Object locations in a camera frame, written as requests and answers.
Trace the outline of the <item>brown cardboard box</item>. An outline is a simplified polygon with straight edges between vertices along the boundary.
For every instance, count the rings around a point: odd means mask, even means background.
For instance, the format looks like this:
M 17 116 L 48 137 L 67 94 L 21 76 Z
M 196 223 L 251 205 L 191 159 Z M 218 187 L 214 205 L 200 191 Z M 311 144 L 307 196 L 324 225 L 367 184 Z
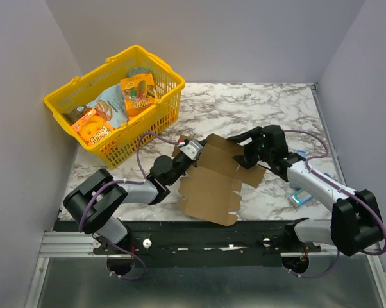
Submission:
M 245 169 L 233 159 L 243 154 L 243 147 L 219 135 L 211 134 L 199 156 L 180 179 L 181 211 L 192 218 L 223 226 L 234 225 L 240 210 L 242 185 L 257 188 L 266 169 L 255 165 Z

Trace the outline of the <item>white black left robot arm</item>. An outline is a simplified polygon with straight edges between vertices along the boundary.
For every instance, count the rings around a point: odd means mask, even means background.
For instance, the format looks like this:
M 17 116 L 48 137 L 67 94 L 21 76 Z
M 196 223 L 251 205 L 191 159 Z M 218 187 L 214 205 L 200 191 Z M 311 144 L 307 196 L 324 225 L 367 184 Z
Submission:
M 77 222 L 80 232 L 97 234 L 108 240 L 115 253 L 124 253 L 130 245 L 129 231 L 113 216 L 114 212 L 125 203 L 160 203 L 170 194 L 169 187 L 186 174 L 200 153 L 201 150 L 186 145 L 174 158 L 161 155 L 143 181 L 118 180 L 107 170 L 99 169 L 65 197 L 63 206 Z

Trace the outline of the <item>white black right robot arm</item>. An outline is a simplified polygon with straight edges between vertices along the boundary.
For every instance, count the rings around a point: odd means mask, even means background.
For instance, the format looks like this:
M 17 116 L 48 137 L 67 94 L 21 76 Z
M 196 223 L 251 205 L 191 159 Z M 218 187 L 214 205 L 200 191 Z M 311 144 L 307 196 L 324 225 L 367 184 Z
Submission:
M 367 189 L 357 191 L 342 185 L 313 168 L 310 158 L 289 151 L 285 134 L 280 126 L 269 125 L 228 137 L 230 142 L 245 144 L 242 154 L 234 156 L 241 167 L 251 169 L 265 162 L 270 172 L 298 185 L 331 212 L 329 221 L 293 221 L 282 237 L 284 247 L 295 252 L 306 243 L 321 243 L 335 246 L 346 256 L 384 254 L 386 228 L 375 195 Z M 383 243 L 380 251 L 369 251 L 379 242 Z

